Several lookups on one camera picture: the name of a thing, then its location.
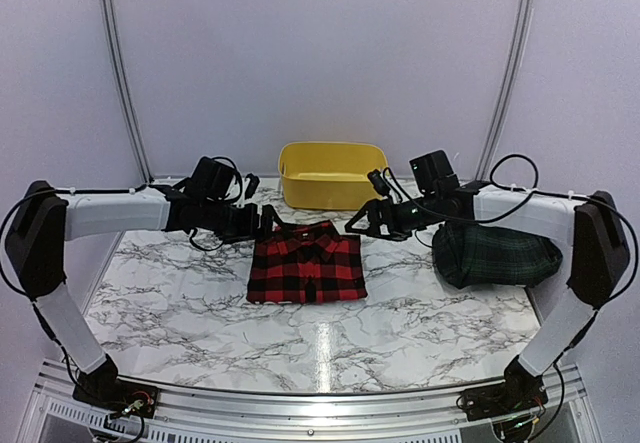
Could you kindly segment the red black plaid shirt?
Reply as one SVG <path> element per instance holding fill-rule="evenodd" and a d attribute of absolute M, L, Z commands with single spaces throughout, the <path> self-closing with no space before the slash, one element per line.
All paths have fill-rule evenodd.
<path fill-rule="evenodd" d="M 361 238 L 329 221 L 275 228 L 254 244 L 250 303 L 325 304 L 368 296 Z"/>

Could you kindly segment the dark green plaid skirt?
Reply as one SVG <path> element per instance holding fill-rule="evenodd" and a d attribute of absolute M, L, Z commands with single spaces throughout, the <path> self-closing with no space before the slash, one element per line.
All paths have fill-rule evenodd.
<path fill-rule="evenodd" d="M 549 239 L 515 230 L 447 222 L 432 238 L 433 265 L 449 285 L 535 287 L 555 275 L 560 249 Z"/>

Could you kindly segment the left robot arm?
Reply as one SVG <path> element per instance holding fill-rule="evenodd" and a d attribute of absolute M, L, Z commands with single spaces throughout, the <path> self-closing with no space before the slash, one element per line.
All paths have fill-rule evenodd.
<path fill-rule="evenodd" d="M 43 329 L 79 370 L 77 388 L 106 408 L 125 401 L 118 369 L 90 330 L 66 287 L 69 241 L 127 231 L 212 232 L 223 245 L 257 240 L 273 228 L 276 213 L 251 202 L 259 185 L 222 156 L 203 156 L 193 173 L 173 185 L 127 189 L 55 188 L 44 180 L 1 223 L 4 251 L 17 277 L 7 285 L 27 298 Z"/>

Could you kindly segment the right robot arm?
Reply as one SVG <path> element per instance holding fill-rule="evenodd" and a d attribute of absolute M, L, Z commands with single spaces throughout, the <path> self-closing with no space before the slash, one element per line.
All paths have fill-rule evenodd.
<path fill-rule="evenodd" d="M 493 179 L 460 183 L 443 150 L 410 162 L 419 194 L 396 202 L 392 189 L 403 193 L 390 169 L 374 170 L 368 179 L 378 196 L 365 203 L 346 223 L 349 233 L 404 241 L 416 230 L 439 223 L 514 231 L 540 237 L 558 249 L 566 287 L 538 333 L 505 370 L 495 401 L 515 411 L 534 394 L 534 382 L 586 335 L 596 315 L 628 287 L 624 273 L 636 274 L 639 241 L 612 196 L 552 193 Z"/>

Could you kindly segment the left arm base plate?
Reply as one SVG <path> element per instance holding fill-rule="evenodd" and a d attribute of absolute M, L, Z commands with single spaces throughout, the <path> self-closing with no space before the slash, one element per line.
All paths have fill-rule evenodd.
<path fill-rule="evenodd" d="M 106 397 L 98 397 L 97 391 L 87 393 L 79 385 L 74 387 L 74 400 L 91 406 L 106 409 L 116 415 L 135 414 L 143 418 L 152 418 L 158 404 L 159 389 L 155 386 L 117 380 L 108 388 Z"/>

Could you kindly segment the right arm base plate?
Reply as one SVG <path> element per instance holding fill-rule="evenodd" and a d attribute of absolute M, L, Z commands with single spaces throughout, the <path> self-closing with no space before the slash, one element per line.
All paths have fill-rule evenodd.
<path fill-rule="evenodd" d="M 546 388 L 538 385 L 530 393 L 509 389 L 506 383 L 468 388 L 461 392 L 456 406 L 468 421 L 501 417 L 529 409 L 541 409 L 548 402 Z"/>

